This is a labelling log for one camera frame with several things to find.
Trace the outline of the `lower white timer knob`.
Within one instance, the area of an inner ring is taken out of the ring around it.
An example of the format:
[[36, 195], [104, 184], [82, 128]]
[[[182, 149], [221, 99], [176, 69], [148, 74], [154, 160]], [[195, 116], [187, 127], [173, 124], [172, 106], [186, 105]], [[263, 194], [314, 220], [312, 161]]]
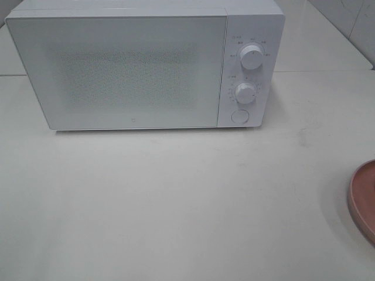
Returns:
[[252, 83], [241, 83], [236, 87], [234, 95], [239, 104], [246, 105], [252, 103], [256, 99], [257, 90]]

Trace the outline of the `white microwave oven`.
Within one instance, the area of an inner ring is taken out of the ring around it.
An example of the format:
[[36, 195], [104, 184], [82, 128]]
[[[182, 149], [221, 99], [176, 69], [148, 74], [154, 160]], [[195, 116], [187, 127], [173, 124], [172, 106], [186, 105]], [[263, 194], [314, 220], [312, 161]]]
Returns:
[[[7, 21], [13, 18], [209, 16], [226, 18], [219, 111], [216, 126], [196, 128], [258, 127], [263, 120], [285, 23], [285, 15], [274, 1], [22, 1], [5, 18], [5, 23], [8, 28]], [[255, 70], [246, 70], [241, 66], [239, 51], [251, 42], [263, 48], [263, 63]], [[256, 99], [250, 104], [236, 101], [234, 91], [241, 83], [252, 83], [256, 87]], [[250, 115], [246, 124], [231, 120], [232, 113], [239, 109]]]

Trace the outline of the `round white door button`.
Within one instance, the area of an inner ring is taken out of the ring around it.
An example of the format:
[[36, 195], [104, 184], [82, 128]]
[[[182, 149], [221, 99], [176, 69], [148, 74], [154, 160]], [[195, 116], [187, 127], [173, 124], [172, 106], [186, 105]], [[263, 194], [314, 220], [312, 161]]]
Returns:
[[244, 109], [236, 110], [231, 115], [231, 120], [236, 124], [246, 124], [249, 120], [249, 113]]

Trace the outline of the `pink round plate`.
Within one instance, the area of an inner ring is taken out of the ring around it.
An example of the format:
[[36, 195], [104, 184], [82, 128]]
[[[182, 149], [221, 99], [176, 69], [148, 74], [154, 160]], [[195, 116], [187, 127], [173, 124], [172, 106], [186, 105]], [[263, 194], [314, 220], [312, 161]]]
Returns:
[[348, 207], [359, 229], [374, 239], [374, 160], [354, 172], [348, 189]]

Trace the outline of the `white microwave door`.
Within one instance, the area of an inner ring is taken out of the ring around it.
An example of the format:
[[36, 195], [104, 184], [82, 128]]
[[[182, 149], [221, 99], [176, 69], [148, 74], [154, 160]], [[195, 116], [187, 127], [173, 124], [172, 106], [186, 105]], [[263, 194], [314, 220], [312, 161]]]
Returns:
[[224, 16], [7, 24], [52, 130], [217, 124]]

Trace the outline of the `upper white power knob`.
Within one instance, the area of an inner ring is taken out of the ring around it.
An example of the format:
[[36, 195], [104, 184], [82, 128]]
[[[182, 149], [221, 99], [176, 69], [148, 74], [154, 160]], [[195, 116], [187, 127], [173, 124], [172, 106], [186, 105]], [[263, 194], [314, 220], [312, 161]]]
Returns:
[[239, 51], [241, 66], [246, 70], [255, 70], [263, 64], [264, 50], [255, 42], [243, 46]]

